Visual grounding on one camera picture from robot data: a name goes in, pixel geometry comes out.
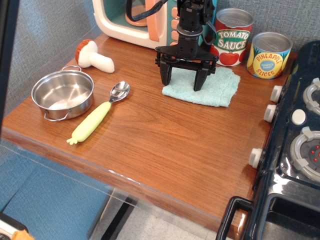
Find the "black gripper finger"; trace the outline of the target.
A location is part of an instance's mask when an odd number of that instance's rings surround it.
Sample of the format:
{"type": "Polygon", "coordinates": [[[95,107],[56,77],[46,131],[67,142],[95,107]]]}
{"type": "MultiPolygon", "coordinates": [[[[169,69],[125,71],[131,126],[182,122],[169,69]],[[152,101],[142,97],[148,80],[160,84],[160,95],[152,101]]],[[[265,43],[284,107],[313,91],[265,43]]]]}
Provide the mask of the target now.
{"type": "Polygon", "coordinates": [[[160,62],[160,76],[161,76],[161,81],[164,86],[168,86],[171,81],[172,77],[172,66],[164,61],[160,62]]]}
{"type": "Polygon", "coordinates": [[[193,90],[195,92],[201,90],[203,84],[205,83],[205,81],[207,79],[207,75],[208,75],[207,69],[199,69],[196,71],[194,87],[193,87],[193,90]]]}

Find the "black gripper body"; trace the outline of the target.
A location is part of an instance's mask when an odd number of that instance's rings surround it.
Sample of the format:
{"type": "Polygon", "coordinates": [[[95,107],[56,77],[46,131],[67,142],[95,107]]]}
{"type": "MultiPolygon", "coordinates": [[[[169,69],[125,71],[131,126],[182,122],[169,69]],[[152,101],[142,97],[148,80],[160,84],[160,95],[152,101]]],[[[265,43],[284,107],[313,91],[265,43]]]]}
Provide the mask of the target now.
{"type": "Polygon", "coordinates": [[[207,74],[216,72],[218,57],[203,50],[199,40],[207,43],[203,32],[179,32],[178,42],[175,45],[157,46],[155,64],[160,67],[160,62],[169,63],[172,68],[179,68],[197,72],[207,69],[207,74]]]}

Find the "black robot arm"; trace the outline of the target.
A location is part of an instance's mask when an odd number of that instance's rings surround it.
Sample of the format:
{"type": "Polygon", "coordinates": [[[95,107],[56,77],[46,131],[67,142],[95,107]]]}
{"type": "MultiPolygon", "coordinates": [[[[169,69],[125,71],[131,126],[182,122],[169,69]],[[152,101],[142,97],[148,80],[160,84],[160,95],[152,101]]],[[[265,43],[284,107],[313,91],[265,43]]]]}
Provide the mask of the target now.
{"type": "Polygon", "coordinates": [[[160,69],[163,85],[169,85],[172,68],[195,71],[193,90],[201,90],[207,76],[214,74],[219,57],[199,46],[203,36],[203,26],[209,26],[214,32],[212,23],[215,6],[211,0],[179,0],[177,2],[178,42],[170,46],[155,48],[155,63],[160,69]]]}

